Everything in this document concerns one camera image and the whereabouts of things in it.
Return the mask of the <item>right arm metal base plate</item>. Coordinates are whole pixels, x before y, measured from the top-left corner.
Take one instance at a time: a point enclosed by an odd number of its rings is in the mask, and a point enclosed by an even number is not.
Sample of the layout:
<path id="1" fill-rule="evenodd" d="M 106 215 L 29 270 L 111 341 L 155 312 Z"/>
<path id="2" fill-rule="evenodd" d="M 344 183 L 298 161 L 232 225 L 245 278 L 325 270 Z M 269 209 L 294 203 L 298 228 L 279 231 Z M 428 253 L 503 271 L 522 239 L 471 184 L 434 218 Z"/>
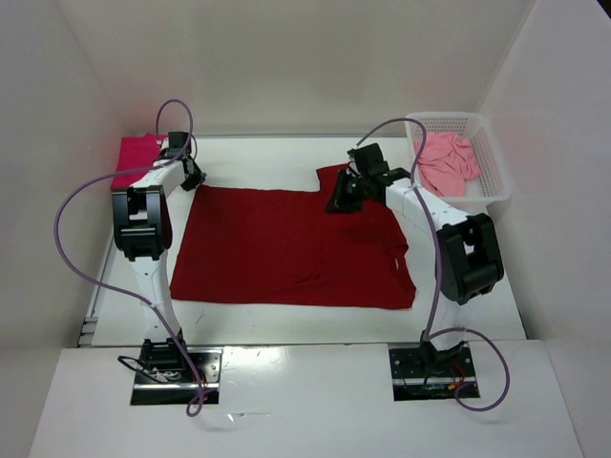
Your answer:
<path id="1" fill-rule="evenodd" d="M 395 402 L 453 399 L 458 389 L 460 398 L 480 397 L 471 349 L 466 344 L 433 371 L 425 367 L 417 343 L 390 344 L 388 353 Z"/>

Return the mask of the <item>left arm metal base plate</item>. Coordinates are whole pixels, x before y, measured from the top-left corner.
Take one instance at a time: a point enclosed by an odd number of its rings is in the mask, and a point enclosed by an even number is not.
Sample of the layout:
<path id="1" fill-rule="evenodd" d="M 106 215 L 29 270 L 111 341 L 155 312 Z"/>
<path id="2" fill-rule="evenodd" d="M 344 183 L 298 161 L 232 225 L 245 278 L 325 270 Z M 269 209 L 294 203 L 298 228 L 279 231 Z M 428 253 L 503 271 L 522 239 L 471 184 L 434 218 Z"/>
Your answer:
<path id="1" fill-rule="evenodd" d="M 223 349 L 195 347 L 189 356 L 198 370 L 204 387 L 203 403 L 217 405 L 220 398 L 220 378 Z M 198 394 L 195 375 L 185 368 L 145 368 L 142 358 L 120 357 L 135 373 L 130 399 L 131 406 L 187 406 Z"/>

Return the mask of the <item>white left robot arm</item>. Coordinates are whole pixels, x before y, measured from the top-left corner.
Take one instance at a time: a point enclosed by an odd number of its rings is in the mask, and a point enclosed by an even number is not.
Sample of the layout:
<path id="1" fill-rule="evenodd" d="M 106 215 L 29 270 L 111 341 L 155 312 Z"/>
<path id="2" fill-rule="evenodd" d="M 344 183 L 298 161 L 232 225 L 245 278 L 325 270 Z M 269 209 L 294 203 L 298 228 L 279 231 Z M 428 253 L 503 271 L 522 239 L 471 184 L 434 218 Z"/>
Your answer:
<path id="1" fill-rule="evenodd" d="M 173 162 L 160 159 L 156 169 L 128 187 L 112 192 L 114 239 L 136 279 L 146 322 L 138 357 L 143 376 L 158 383 L 188 382 L 191 359 L 174 311 L 167 258 L 173 229 L 167 197 L 178 187 L 196 189 L 205 174 L 191 157 Z"/>

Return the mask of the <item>dark red t shirt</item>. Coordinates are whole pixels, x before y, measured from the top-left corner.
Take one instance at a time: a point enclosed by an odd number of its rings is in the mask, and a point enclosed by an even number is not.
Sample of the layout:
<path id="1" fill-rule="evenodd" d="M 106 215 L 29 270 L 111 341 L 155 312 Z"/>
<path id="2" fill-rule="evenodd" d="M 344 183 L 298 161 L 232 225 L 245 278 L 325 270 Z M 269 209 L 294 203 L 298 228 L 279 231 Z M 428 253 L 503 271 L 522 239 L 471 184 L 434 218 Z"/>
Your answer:
<path id="1" fill-rule="evenodd" d="M 170 285 L 178 301 L 411 308 L 409 245 L 395 216 L 367 201 L 329 214 L 340 166 L 314 192 L 201 185 Z"/>

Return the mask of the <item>magenta t shirt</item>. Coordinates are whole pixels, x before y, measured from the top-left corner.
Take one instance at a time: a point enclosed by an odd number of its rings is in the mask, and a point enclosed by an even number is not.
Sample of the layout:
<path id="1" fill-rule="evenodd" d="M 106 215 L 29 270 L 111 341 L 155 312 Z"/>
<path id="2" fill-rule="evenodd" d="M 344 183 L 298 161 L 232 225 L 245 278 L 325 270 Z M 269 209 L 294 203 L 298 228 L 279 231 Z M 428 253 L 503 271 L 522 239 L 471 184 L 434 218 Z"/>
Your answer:
<path id="1" fill-rule="evenodd" d="M 160 154 L 158 138 L 152 134 L 140 136 L 125 136 L 121 139 L 117 172 L 126 170 L 149 168 L 153 165 Z M 114 177 L 111 190 L 129 187 L 132 183 L 144 177 L 145 173 L 135 173 L 120 177 Z"/>

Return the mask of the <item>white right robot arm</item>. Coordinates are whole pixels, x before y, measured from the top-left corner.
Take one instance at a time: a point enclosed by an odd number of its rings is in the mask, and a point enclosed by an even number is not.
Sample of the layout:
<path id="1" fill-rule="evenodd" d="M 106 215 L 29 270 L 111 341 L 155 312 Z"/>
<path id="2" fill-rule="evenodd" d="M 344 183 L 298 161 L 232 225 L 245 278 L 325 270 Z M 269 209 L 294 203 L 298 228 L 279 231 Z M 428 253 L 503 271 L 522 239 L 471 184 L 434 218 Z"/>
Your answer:
<path id="1" fill-rule="evenodd" d="M 489 294 L 504 277 L 504 266 L 492 219 L 470 215 L 415 183 L 411 174 L 396 168 L 378 174 L 356 174 L 346 168 L 338 173 L 326 205 L 329 214 L 352 214 L 366 200 L 380 203 L 431 235 L 435 285 L 432 308 L 419 340 L 419 364 L 430 375 L 445 371 L 463 343 L 447 347 L 432 340 L 448 331 L 433 331 L 441 299 L 460 306 Z"/>

